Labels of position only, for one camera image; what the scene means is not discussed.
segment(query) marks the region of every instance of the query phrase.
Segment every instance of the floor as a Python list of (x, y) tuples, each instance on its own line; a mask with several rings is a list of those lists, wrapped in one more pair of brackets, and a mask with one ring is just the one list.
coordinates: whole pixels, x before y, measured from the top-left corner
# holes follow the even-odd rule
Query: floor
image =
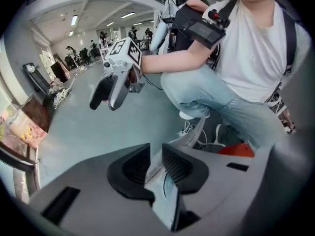
[[(74, 164), (121, 148), (161, 143), (178, 138), (183, 121), (163, 91), (148, 85), (140, 94), (129, 94), (121, 108), (111, 111), (103, 103), (95, 111), (89, 100), (103, 74), (101, 62), (74, 76), (69, 96), (57, 108), (49, 132), (39, 146), (41, 186), (47, 185)], [(149, 75), (160, 87), (160, 75)]]

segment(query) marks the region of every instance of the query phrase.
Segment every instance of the black cable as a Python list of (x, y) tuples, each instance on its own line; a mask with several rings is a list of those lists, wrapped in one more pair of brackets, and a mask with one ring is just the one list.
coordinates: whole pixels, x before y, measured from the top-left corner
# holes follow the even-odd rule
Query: black cable
[(156, 85), (154, 85), (148, 78), (147, 76), (143, 75), (143, 77), (146, 79), (146, 81), (148, 82), (149, 85), (155, 87), (156, 89), (160, 90), (160, 91), (164, 91), (163, 89), (157, 87)]

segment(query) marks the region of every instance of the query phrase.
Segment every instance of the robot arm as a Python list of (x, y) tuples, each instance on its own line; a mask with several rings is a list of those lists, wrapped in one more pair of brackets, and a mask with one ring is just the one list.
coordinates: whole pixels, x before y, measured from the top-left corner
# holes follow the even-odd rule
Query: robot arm
[(128, 92), (139, 93), (144, 85), (140, 83), (141, 58), (140, 49), (130, 37), (117, 41), (105, 57), (105, 73), (95, 88), (90, 108), (95, 110), (102, 101), (108, 101), (114, 111), (122, 105)]

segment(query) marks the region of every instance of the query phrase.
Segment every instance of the table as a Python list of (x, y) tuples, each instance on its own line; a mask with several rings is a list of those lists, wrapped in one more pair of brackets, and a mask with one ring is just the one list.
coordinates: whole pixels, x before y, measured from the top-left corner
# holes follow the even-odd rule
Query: table
[(147, 50), (150, 48), (150, 43), (151, 43), (152, 39), (136, 39), (134, 42), (136, 42), (136, 44), (138, 45), (139, 49), (142, 50), (140, 48), (140, 43), (149, 43), (148, 44), (148, 48), (145, 48), (144, 50)]

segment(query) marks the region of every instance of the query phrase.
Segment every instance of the black vent slot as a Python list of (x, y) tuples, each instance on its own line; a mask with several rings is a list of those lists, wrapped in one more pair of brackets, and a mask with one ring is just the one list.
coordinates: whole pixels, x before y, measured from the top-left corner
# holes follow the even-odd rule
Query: black vent slot
[(162, 161), (180, 194), (199, 191), (209, 176), (208, 166), (169, 144), (162, 145)]
[(239, 171), (247, 171), (249, 168), (248, 165), (239, 164), (239, 163), (229, 163), (227, 164), (227, 167), (235, 169), (235, 170), (239, 170)]
[(175, 153), (164, 153), (162, 161), (176, 185), (192, 173), (192, 164)]
[(66, 212), (69, 210), (73, 201), (79, 195), (80, 190), (72, 187), (66, 187), (41, 213), (43, 217), (50, 222), (58, 225)]
[(150, 166), (150, 144), (111, 163), (107, 169), (107, 179), (111, 186), (124, 197), (154, 202), (154, 194), (144, 188), (147, 170)]
[(123, 174), (132, 182), (144, 186), (150, 166), (150, 153), (138, 153), (123, 164)]

